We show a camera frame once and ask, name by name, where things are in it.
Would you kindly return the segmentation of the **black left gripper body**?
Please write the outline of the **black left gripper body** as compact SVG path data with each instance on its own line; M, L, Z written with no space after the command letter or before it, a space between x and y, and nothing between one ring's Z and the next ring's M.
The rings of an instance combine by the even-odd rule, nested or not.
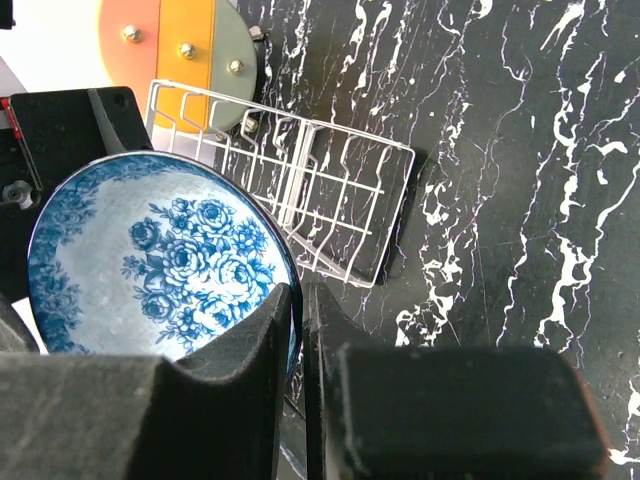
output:
M152 144L124 86L4 95L1 118L1 317L16 320L43 206L91 162Z

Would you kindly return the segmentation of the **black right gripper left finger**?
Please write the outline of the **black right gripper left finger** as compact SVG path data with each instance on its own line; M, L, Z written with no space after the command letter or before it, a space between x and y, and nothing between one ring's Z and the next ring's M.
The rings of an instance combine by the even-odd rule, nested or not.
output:
M273 479L291 291L190 356L1 351L5 479Z

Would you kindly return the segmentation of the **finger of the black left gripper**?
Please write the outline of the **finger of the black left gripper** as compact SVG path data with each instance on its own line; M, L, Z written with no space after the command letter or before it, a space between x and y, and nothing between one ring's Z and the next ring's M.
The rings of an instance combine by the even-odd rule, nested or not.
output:
M6 353L38 353L39 347L9 300L0 299L0 350Z

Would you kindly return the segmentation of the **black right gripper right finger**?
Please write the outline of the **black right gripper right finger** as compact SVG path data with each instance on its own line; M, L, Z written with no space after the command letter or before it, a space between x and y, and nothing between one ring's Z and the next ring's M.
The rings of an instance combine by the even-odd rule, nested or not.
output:
M304 287L311 479L601 479L608 438L578 373L529 347L385 345Z

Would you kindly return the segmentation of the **blue rose pattern bowl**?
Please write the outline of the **blue rose pattern bowl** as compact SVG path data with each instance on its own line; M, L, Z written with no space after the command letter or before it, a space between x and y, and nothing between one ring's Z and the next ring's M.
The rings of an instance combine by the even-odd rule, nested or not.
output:
M50 353L178 360L291 289L287 367L302 293L280 229L248 193L193 160L129 152L94 161L42 208L27 255L34 320Z

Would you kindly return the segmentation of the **white wire dish rack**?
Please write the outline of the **white wire dish rack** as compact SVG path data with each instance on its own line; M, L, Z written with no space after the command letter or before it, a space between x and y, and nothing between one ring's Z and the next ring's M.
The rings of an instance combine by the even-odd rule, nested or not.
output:
M249 192L300 268L361 288L383 269L415 151L379 135L169 80L151 82L146 127Z

